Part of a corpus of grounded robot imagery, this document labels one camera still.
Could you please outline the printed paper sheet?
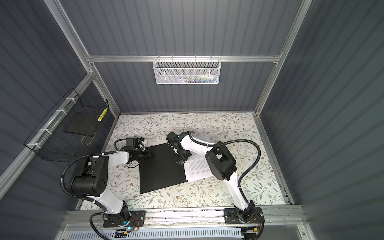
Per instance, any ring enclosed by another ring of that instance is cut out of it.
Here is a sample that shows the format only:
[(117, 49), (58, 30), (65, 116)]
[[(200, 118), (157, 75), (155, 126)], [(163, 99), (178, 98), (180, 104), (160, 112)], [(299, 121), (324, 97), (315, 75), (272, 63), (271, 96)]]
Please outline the printed paper sheet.
[(186, 180), (189, 183), (214, 176), (205, 158), (206, 153), (212, 148), (207, 146), (209, 143), (201, 142), (199, 139), (197, 142), (202, 145), (195, 143), (189, 136), (184, 137), (181, 141), (183, 149), (192, 154), (184, 163)]

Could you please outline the blue folder with black inside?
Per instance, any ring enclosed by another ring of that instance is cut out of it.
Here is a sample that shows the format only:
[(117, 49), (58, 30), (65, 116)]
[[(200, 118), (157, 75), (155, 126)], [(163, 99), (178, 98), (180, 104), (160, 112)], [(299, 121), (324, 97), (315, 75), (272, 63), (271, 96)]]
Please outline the blue folder with black inside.
[(140, 193), (145, 194), (186, 183), (185, 169), (176, 163), (176, 153), (168, 144), (148, 147), (152, 157), (140, 163)]

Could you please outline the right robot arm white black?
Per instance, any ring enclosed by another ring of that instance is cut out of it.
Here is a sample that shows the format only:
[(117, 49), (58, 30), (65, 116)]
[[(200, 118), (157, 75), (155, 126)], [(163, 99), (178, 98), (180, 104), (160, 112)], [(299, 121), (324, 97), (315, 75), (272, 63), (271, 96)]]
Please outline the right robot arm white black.
[[(258, 164), (261, 158), (261, 149), (258, 144), (245, 139), (217, 142), (215, 144), (208, 143), (193, 137), (191, 132), (182, 132), (179, 135), (170, 132), (166, 140), (171, 148), (176, 151), (178, 164), (186, 162), (192, 156), (192, 153), (204, 157), (213, 176), (223, 181), (231, 193), (235, 209), (238, 211), (238, 219), (242, 223), (251, 221), (256, 214), (256, 206), (243, 191), (241, 181)], [(236, 166), (237, 161), (228, 150), (227, 145), (241, 142), (256, 147), (258, 155), (255, 162), (239, 176)]]

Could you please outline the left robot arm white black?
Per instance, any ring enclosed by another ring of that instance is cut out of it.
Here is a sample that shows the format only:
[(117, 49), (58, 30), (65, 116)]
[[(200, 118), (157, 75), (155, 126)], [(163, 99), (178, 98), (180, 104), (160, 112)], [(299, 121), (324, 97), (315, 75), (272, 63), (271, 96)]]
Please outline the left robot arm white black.
[(125, 227), (131, 223), (131, 213), (127, 203), (118, 198), (108, 187), (109, 169), (120, 165), (131, 166), (153, 157), (146, 148), (144, 138), (125, 138), (114, 142), (114, 150), (79, 159), (71, 177), (69, 192), (84, 197), (103, 210), (107, 221), (116, 221), (116, 225)]

